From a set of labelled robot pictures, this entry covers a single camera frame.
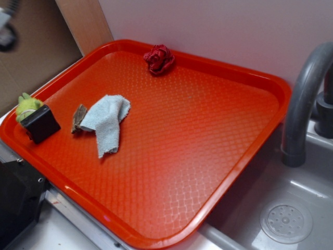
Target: green figurine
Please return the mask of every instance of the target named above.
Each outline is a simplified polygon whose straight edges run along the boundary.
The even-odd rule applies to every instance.
[[[16,121],[21,122],[43,105],[41,100],[31,97],[27,93],[23,93],[22,96],[19,97],[19,105],[16,108]]]

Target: orange tray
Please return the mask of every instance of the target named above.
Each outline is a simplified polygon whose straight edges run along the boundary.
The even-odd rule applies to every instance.
[[[35,97],[61,130],[29,141],[12,111],[1,139],[135,248],[165,248],[194,232],[286,113],[290,88],[272,75],[173,51],[152,76],[152,45],[115,41],[93,51]],[[94,133],[71,134],[80,104],[120,94],[131,110],[116,154],[98,159]]]

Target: faucet spout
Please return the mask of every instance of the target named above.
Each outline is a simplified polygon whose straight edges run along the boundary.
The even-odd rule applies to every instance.
[[[324,119],[316,131],[325,127],[333,133],[333,42],[319,45],[306,60],[292,92],[283,129],[282,162],[290,167],[305,163],[305,138],[312,107],[324,80],[324,93],[318,95],[317,108]]]

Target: washcloth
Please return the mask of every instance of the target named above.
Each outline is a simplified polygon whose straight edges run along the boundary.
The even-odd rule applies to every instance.
[[[106,95],[95,103],[80,124],[86,131],[95,131],[98,158],[116,153],[119,148],[119,123],[127,116],[131,103],[121,95]]]

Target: stainless steel sink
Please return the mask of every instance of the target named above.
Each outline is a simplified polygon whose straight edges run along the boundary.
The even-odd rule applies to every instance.
[[[246,249],[332,249],[333,141],[308,133],[306,163],[291,168],[281,163],[281,134],[279,127],[206,222]]]

